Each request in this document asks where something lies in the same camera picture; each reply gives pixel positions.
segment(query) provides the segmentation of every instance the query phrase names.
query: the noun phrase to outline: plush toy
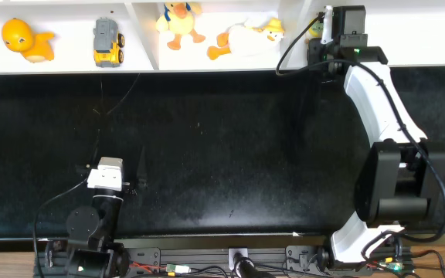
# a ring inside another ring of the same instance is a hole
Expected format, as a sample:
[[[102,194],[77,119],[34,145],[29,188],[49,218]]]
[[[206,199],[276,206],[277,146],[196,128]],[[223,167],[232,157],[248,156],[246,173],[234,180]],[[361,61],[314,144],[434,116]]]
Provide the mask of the plush toy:
[[[322,31],[324,30],[324,23],[320,20],[317,20],[312,24],[309,30],[305,33],[305,43],[308,44],[313,38],[321,38]]]
[[[224,54],[232,53],[237,56],[252,56],[265,53],[275,48],[284,36],[284,29],[279,19],[271,19],[269,23],[260,28],[245,25],[235,25],[217,36],[218,47],[211,46],[207,56],[211,60]]]
[[[165,13],[156,22],[155,28],[159,32],[171,30],[175,34],[175,39],[168,42],[168,47],[173,50],[180,50],[182,37],[192,35],[194,43],[200,43],[206,40],[205,36],[199,35],[193,27],[195,18],[191,12],[196,15],[202,13],[202,8],[194,2],[166,2],[164,4]]]
[[[51,32],[34,34],[30,26],[21,19],[10,19],[3,25],[3,42],[11,51],[21,53],[32,63],[53,60],[54,53],[47,42],[54,38]]]

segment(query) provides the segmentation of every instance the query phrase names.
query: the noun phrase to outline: orange toy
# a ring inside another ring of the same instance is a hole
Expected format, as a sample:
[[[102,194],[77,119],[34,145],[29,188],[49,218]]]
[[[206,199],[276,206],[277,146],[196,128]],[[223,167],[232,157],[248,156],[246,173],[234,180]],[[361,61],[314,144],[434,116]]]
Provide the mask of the orange toy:
[[[54,38],[52,32],[34,34],[30,26],[21,19],[10,19],[3,25],[3,41],[11,51],[21,53],[32,63],[53,60],[54,52],[47,42]]]

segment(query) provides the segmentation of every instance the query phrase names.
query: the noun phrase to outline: toy construction vehicle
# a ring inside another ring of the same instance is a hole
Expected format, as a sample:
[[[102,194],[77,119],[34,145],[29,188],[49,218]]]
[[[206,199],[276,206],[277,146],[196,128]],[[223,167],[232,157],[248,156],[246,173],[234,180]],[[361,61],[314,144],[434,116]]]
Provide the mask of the toy construction vehicle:
[[[117,30],[114,20],[101,18],[93,29],[93,58],[96,66],[116,67],[123,62],[124,36]]]

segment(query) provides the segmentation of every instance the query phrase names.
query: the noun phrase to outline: orange beak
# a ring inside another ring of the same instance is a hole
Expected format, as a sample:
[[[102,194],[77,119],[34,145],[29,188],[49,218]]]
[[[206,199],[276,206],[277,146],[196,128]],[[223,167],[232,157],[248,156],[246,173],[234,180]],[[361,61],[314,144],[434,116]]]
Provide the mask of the orange beak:
[[[186,10],[185,3],[179,3],[175,6],[175,15],[178,16],[180,19],[184,19],[186,17],[186,13],[188,12]]]

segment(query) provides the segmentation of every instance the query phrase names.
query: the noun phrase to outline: toy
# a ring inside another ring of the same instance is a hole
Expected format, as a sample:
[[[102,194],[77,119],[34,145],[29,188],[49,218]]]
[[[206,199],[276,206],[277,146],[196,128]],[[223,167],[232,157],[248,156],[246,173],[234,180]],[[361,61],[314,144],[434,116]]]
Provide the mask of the toy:
[[[156,22],[155,28],[159,32],[171,30],[175,34],[175,39],[168,42],[168,47],[173,50],[180,50],[182,37],[192,35],[194,43],[201,43],[206,40],[205,36],[199,35],[193,27],[195,18],[191,12],[196,15],[202,13],[202,8],[194,2],[166,2],[164,4],[165,13]]]
[[[124,46],[124,36],[118,32],[117,24],[112,19],[96,20],[93,29],[93,59],[96,66],[117,67],[122,64],[124,56],[121,48]]]
[[[21,53],[32,63],[53,60],[54,53],[48,40],[54,38],[52,32],[35,34],[21,19],[10,19],[2,28],[3,42],[8,49]]]
[[[308,42],[310,42],[310,40],[313,38],[321,38],[323,30],[324,30],[324,22],[317,20],[305,33],[305,43],[308,44]]]
[[[271,19],[262,29],[245,25],[235,25],[217,36],[218,47],[211,46],[207,56],[211,60],[232,53],[238,56],[252,56],[275,48],[284,36],[279,19]]]

